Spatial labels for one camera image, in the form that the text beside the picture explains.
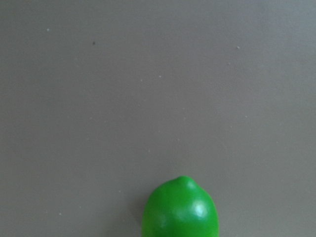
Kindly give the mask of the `green lime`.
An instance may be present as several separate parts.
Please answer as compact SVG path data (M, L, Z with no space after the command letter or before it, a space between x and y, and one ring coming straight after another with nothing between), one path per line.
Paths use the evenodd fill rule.
M141 225L143 237L218 237L219 218L211 196L191 177L179 176L149 196Z

